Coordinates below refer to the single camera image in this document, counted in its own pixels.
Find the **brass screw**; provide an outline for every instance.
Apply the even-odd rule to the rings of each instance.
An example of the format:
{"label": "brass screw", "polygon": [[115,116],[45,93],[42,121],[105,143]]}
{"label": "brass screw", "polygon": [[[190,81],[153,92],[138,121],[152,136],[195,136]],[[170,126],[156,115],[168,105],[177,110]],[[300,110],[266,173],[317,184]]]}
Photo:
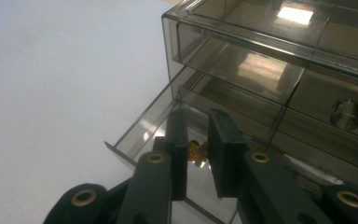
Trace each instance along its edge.
{"label": "brass screw", "polygon": [[358,208],[358,195],[353,193],[353,192],[349,192],[346,190],[341,190],[339,192],[337,192],[337,197],[339,198],[340,201],[342,201],[343,203],[345,203],[346,205],[350,206],[350,207],[354,207],[354,208]]}
{"label": "brass screw", "polygon": [[252,159],[257,162],[269,162],[269,157],[263,153],[255,153],[252,155]]}
{"label": "brass screw", "polygon": [[81,207],[94,202],[96,198],[97,191],[95,189],[82,189],[72,197],[71,203],[76,207]]}
{"label": "brass screw", "polygon": [[151,154],[147,157],[147,160],[153,163],[159,163],[161,161],[164,161],[164,157],[162,155],[159,155],[157,153]]}
{"label": "brass screw", "polygon": [[196,160],[196,152],[200,147],[200,143],[197,142],[196,140],[191,140],[188,143],[188,148],[187,148],[187,159],[189,161],[195,161]]}
{"label": "brass screw", "polygon": [[208,158],[208,144],[200,144],[196,140],[191,140],[188,144],[187,159],[193,161],[197,167],[202,165]]}

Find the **black plastic part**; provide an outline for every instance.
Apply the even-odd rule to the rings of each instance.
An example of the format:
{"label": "black plastic part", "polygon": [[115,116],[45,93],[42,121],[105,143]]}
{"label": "black plastic part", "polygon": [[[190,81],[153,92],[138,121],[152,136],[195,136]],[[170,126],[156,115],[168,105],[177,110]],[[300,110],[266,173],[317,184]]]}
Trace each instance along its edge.
{"label": "black plastic part", "polygon": [[326,187],[320,206],[334,223],[358,224],[357,189],[344,185]]}
{"label": "black plastic part", "polygon": [[107,190],[94,184],[83,184],[68,190],[51,209],[45,224],[100,224],[106,223],[104,210]]}
{"label": "black plastic part", "polygon": [[241,182],[241,193],[237,200],[237,212],[242,223],[265,224],[266,220],[245,181]]}
{"label": "black plastic part", "polygon": [[118,213],[120,212],[121,205],[123,204],[124,197],[127,193],[127,189],[130,185],[131,179],[128,179],[121,184],[110,189],[108,194],[108,199],[105,203],[104,210],[108,211],[108,224],[115,224],[118,218]]}
{"label": "black plastic part", "polygon": [[266,223],[332,223],[272,155],[252,150],[244,161],[244,181]]}
{"label": "black plastic part", "polygon": [[147,152],[139,159],[117,224],[166,224],[171,222],[171,156]]}
{"label": "black plastic part", "polygon": [[167,117],[165,151],[172,156],[172,199],[174,201],[182,201],[186,198],[187,148],[186,111],[184,109],[173,110]]}
{"label": "black plastic part", "polygon": [[155,141],[153,142],[152,151],[164,151],[165,152],[165,137],[156,136]]}
{"label": "black plastic part", "polygon": [[208,160],[217,196],[238,197],[241,184],[241,157],[248,150],[241,132],[230,116],[211,109],[208,124]]}

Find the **transparent lid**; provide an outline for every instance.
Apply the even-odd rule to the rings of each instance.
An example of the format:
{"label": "transparent lid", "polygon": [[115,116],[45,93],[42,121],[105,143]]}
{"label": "transparent lid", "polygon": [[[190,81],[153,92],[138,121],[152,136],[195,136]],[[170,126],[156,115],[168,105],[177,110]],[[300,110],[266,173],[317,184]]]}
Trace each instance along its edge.
{"label": "transparent lid", "polygon": [[358,77],[358,1],[191,0],[164,17]]}

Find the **white surface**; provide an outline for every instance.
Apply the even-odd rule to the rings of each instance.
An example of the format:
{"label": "white surface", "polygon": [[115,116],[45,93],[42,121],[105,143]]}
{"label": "white surface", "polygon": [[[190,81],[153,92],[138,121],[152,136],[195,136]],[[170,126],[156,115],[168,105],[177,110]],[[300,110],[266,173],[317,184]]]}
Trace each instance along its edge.
{"label": "white surface", "polygon": [[131,175],[115,143],[168,82],[160,16],[134,0],[0,1],[0,223]]}

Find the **drawer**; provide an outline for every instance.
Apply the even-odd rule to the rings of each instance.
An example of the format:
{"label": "drawer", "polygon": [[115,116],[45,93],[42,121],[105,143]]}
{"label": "drawer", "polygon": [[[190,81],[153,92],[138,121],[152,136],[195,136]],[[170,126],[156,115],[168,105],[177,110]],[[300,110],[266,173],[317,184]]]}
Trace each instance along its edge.
{"label": "drawer", "polygon": [[192,13],[314,46],[334,8],[333,4],[329,0],[211,0],[194,7]]}
{"label": "drawer", "polygon": [[184,23],[176,29],[175,61],[281,105],[304,70],[300,64],[278,60],[232,37]]}
{"label": "drawer", "polygon": [[287,109],[271,146],[358,185],[358,136]]}
{"label": "drawer", "polygon": [[226,111],[237,127],[268,142],[279,122],[283,107],[218,78],[196,73],[197,80],[180,87],[181,102],[208,114],[211,108]]}
{"label": "drawer", "polygon": [[358,78],[310,66],[289,107],[358,135]]}

